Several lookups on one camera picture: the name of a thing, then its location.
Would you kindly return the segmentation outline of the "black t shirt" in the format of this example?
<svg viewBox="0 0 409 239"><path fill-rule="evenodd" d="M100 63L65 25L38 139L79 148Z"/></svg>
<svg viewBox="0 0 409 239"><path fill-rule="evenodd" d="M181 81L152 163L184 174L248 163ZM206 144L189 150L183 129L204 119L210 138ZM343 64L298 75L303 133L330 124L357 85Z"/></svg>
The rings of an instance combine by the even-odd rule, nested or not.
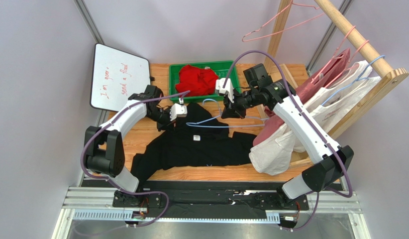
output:
<svg viewBox="0 0 409 239"><path fill-rule="evenodd" d="M249 153L256 135L227 128L199 128L186 126L211 118L211 113L197 103L187 106L188 114L176 122L175 129L164 131L152 140L144 153L133 157L131 173L140 184L156 171L173 167L232 166L250 163ZM228 126L212 120L205 125Z"/></svg>

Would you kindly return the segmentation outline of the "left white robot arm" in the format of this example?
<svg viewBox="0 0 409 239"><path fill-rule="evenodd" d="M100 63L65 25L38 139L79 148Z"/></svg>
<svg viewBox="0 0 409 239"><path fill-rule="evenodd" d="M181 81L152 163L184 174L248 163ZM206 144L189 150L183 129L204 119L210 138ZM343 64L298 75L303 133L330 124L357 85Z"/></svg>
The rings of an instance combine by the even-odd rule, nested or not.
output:
<svg viewBox="0 0 409 239"><path fill-rule="evenodd" d="M163 91L148 85L143 93L134 93L111 119L100 126L86 129L80 165L85 175L107 180L118 190L136 194L140 181L125 167L123 139L143 118L156 122L157 129L174 128L175 117L171 109L159 107L165 99Z"/></svg>

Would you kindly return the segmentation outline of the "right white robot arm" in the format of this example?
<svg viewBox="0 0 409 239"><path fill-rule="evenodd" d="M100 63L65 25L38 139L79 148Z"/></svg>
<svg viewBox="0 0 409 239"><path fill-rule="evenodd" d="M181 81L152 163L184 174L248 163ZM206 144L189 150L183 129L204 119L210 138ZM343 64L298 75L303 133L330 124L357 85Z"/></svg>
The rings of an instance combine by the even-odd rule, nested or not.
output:
<svg viewBox="0 0 409 239"><path fill-rule="evenodd" d="M251 148L249 157L261 173L283 172L290 163L296 141L308 153L313 165L277 189L279 200L289 203L309 192L320 192L344 176L354 152L339 145L312 118L294 88L285 78L274 81L262 64L244 71L249 90L237 91L229 78L216 81L215 92L223 97L222 117L242 119L246 110L269 107L284 125Z"/></svg>

